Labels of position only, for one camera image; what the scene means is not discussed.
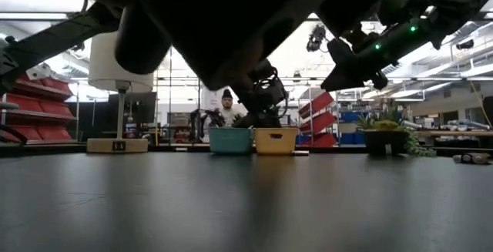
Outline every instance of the workbench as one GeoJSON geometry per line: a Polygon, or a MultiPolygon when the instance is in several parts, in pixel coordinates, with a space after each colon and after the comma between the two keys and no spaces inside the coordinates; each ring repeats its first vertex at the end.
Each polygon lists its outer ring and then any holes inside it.
{"type": "Polygon", "coordinates": [[[448,158],[4,158],[0,251],[492,251],[492,186],[448,158]]]}

